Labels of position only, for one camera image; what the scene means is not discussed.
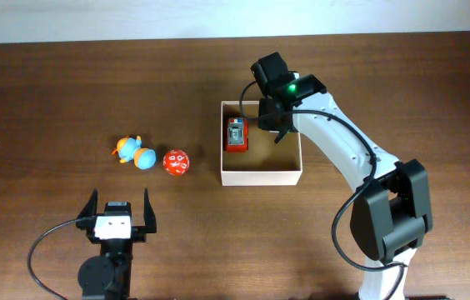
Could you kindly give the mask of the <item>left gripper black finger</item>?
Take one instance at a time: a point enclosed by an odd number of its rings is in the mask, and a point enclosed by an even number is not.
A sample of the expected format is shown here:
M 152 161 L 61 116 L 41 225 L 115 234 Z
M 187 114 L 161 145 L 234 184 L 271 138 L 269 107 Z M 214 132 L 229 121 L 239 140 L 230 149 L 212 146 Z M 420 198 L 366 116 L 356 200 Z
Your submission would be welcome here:
M 98 207 L 98 190 L 94 189 L 86 205 L 83 207 L 82 211 L 78 214 L 77 218 L 89 219 L 89 218 L 96 217 L 97 207 Z
M 144 219 L 144 226 L 146 228 L 155 228 L 157 226 L 157 219 L 155 216 L 155 212 L 153 211 L 152 204 L 149 199 L 148 190 L 144 189 L 144 209 L 143 209 L 143 219 Z

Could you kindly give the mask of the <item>red toy car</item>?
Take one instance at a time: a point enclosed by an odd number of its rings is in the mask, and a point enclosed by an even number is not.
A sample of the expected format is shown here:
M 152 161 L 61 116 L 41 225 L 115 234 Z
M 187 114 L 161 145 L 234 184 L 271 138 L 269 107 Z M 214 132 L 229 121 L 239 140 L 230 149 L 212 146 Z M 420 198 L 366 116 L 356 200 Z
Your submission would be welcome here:
M 230 117 L 226 122 L 224 148 L 228 153 L 248 150 L 248 122 L 243 117 Z

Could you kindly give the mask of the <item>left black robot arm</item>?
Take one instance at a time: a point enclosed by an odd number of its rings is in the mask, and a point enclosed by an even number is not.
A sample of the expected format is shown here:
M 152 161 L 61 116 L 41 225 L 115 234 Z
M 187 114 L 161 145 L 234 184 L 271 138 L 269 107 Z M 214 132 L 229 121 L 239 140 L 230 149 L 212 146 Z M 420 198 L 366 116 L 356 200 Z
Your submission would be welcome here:
M 97 212 L 98 192 L 93 191 L 76 227 L 86 233 L 92 244 L 100 246 L 97 256 L 87 259 L 77 273 L 83 299 L 121 300 L 130 297 L 133 245 L 147 241 L 157 231 L 157 220 L 144 192 L 143 225 L 132 225 L 130 202 L 108 202 Z

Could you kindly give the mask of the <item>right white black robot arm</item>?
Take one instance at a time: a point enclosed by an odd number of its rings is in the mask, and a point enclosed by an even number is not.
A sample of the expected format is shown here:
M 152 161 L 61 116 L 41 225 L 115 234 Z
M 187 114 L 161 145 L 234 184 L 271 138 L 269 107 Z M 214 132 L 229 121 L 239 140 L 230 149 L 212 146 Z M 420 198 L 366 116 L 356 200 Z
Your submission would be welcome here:
M 363 272 L 359 299 L 403 299 L 408 267 L 433 229 L 428 172 L 379 147 L 338 107 L 314 75 L 290 70 L 278 52 L 251 72 L 262 99 L 259 128 L 309 138 L 344 176 L 352 196 L 332 221 L 341 258 Z

